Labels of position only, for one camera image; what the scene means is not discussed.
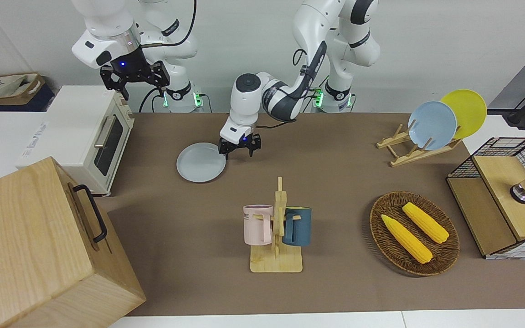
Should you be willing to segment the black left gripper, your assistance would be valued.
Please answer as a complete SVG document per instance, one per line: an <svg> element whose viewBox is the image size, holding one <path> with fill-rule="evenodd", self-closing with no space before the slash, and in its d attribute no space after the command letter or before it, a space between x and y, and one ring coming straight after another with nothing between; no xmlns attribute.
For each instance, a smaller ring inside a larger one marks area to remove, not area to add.
<svg viewBox="0 0 525 328"><path fill-rule="evenodd" d="M250 133L249 135L242 135L239 138L238 143L232 143L220 137L219 139L219 153L225 157L225 160L228 160L229 153L237 148L248 148L250 158L253 156L254 152L261 149L261 137L258 133Z"/></svg>

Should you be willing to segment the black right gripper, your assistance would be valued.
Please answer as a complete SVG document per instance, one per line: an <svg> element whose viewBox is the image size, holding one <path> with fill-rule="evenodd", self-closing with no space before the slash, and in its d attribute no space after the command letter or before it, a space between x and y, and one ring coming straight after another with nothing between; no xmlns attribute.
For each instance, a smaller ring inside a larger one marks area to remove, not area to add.
<svg viewBox="0 0 525 328"><path fill-rule="evenodd" d="M102 64L100 76L106 89L119 92L126 101L129 100L126 89L129 82L154 85L161 98L165 98L165 90L170 84L170 75L163 62L149 63L140 46L129 54Z"/></svg>

